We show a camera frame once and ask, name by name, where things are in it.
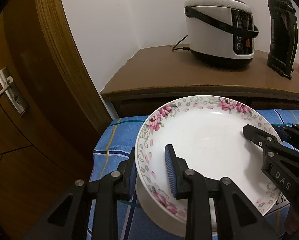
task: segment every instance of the black cable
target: black cable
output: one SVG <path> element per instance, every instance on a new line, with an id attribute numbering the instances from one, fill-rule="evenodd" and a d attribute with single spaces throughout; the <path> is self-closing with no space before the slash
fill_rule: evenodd
<path id="1" fill-rule="evenodd" d="M 176 48 L 176 49 L 175 49 L 175 47 L 176 47 L 178 44 L 180 44 L 182 41 L 184 41 L 184 40 L 187 38 L 187 36 L 188 36 L 188 34 L 187 34 L 184 38 L 182 38 L 178 43 L 176 43 L 176 44 L 174 45 L 174 47 L 172 48 L 172 51 L 174 51 L 174 50 L 178 50 L 178 49 L 190 50 L 190 47 L 182 47 L 182 48 Z"/>

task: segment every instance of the rice cooker lid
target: rice cooker lid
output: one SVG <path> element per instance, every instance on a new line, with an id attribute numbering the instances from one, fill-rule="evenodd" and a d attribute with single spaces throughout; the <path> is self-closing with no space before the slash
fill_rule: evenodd
<path id="1" fill-rule="evenodd" d="M 184 7 L 190 6 L 218 6 L 229 7 L 252 14 L 251 8 L 240 0 L 186 0 Z"/>

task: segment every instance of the floral plate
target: floral plate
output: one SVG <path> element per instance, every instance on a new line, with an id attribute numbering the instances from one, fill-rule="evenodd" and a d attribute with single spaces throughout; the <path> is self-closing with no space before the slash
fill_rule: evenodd
<path id="1" fill-rule="evenodd" d="M 185 97 L 153 112 L 137 135 L 135 162 L 140 181 L 155 203 L 178 222 L 186 223 L 187 200 L 173 198 L 168 183 L 164 149 L 172 144 L 176 155 L 203 176 L 230 177 L 265 215 L 280 191 L 261 171 L 262 149 L 244 138 L 246 124 L 275 135 L 281 143 L 258 112 L 228 98 Z M 216 228 L 213 203 L 211 215 Z"/>

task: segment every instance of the black bottle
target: black bottle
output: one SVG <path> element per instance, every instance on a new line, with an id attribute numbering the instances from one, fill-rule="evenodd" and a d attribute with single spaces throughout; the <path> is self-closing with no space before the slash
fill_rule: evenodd
<path id="1" fill-rule="evenodd" d="M 281 76 L 292 78 L 298 32 L 291 0 L 268 0 L 271 12 L 271 47 L 267 64 Z"/>

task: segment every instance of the blue towel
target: blue towel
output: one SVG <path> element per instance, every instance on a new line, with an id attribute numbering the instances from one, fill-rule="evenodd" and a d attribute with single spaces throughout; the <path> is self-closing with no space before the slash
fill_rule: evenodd
<path id="1" fill-rule="evenodd" d="M 299 123 L 299 111 L 289 110 L 260 110 L 258 111 L 268 122 L 276 125 Z M 129 157 L 135 146 L 139 129 L 147 116 L 135 116 L 114 120 L 105 130 L 97 143 L 94 153 L 94 167 L 90 181 L 98 180 L 109 172 L 115 171 L 118 164 Z M 92 222 L 95 201 L 91 207 L 87 239 L 91 239 Z M 289 203 L 281 195 L 274 207 L 266 214 L 266 219 L 278 235 L 285 233 L 284 221 L 288 213 Z M 117 204 L 118 235 L 121 240 L 181 240 L 154 224 L 141 209 L 136 194 L 129 204 Z"/>

